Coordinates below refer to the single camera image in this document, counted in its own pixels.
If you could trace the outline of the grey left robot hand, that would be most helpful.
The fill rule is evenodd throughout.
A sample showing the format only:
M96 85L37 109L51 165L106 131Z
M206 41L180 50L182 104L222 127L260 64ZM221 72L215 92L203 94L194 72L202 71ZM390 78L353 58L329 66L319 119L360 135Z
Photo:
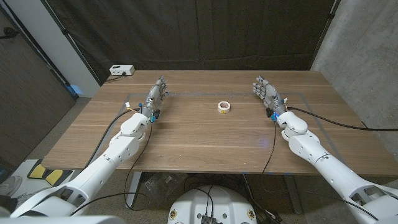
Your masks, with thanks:
M159 79L150 89L146 100L142 105L142 114L146 117L152 117L156 110L159 110L163 100L169 92L167 91L167 81L164 75L161 75Z

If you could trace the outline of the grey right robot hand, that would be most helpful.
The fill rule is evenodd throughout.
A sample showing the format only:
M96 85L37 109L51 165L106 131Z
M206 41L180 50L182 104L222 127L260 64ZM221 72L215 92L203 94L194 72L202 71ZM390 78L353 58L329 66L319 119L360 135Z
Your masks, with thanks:
M253 92L263 101L268 117L273 114L279 116L287 111L285 101L280 96L274 85L262 76L256 78L253 85Z

